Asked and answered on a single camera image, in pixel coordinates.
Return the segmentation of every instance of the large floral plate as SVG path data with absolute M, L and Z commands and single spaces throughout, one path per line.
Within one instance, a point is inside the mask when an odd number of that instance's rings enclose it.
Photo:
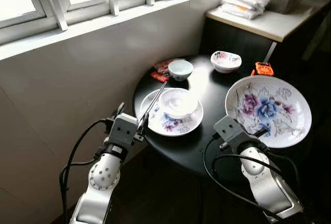
M 146 111 L 158 91 L 159 90 L 157 89 L 144 98 L 140 106 L 140 115 Z M 202 117 L 203 108 L 200 102 L 198 102 L 197 109 L 188 117 L 174 119 L 170 118 L 162 111 L 162 108 L 160 108 L 159 102 L 157 101 L 149 112 L 148 127 L 159 135 L 177 137 L 186 135 L 196 129 L 201 123 Z
M 248 133 L 266 128 L 260 140 L 271 148 L 297 144 L 311 126 L 310 108 L 303 95 L 291 84 L 269 76 L 246 77 L 233 84 L 225 110 Z

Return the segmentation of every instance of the chopstick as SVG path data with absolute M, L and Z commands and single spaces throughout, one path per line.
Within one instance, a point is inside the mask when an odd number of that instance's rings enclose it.
M 159 92 L 156 94 L 156 96 L 153 98 L 153 100 L 152 100 L 151 103 L 149 104 L 149 106 L 148 106 L 147 110 L 145 111 L 145 113 L 140 117 L 138 123 L 140 123 L 141 120 L 143 119 L 143 117 L 145 116 L 145 114 L 148 113 L 148 112 L 152 109 L 153 105 L 155 104 L 155 102 L 157 101 L 157 99 L 159 98 L 159 96 L 161 95 L 161 93 L 163 92 L 163 90 L 164 90 L 164 88 L 165 88 L 167 82 L 168 82 L 168 81 L 165 81 L 165 82 L 163 83 L 162 87 L 159 89 Z

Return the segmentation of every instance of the white wall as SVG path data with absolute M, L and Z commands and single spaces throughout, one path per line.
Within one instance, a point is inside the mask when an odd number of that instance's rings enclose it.
M 204 13 L 218 4 L 192 0 L 0 61 L 1 223 L 61 214 L 58 173 L 76 139 L 121 101 L 131 112 L 134 88 L 155 62 L 197 54 Z M 75 161 L 92 158 L 103 139 L 103 127 L 93 129 Z M 71 171 L 69 206 L 87 172 Z

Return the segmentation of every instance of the small bowl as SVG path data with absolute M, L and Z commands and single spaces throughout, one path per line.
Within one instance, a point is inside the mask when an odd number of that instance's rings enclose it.
M 186 60 L 175 60 L 168 65 L 170 75 L 176 81 L 184 81 L 193 72 L 193 64 Z
M 198 107 L 198 100 L 190 91 L 183 88 L 171 88 L 159 98 L 162 110 L 171 118 L 181 119 L 192 114 Z
M 231 73 L 242 64 L 242 58 L 231 52 L 216 51 L 210 57 L 215 70 L 220 73 Z

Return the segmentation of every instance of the window sill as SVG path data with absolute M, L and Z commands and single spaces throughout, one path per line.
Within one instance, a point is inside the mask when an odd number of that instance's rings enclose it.
M 33 49 L 37 49 L 49 44 L 70 39 L 75 36 L 93 32 L 111 25 L 116 25 L 127 20 L 143 16 L 148 13 L 156 12 L 167 7 L 181 4 L 190 0 L 160 0 L 155 2 L 153 6 L 142 5 L 120 12 L 118 16 L 106 15 L 89 21 L 73 24 L 65 32 L 58 29 L 45 33 L 33 35 L 17 41 L 6 43 L 0 46 L 0 60 L 9 58 Z

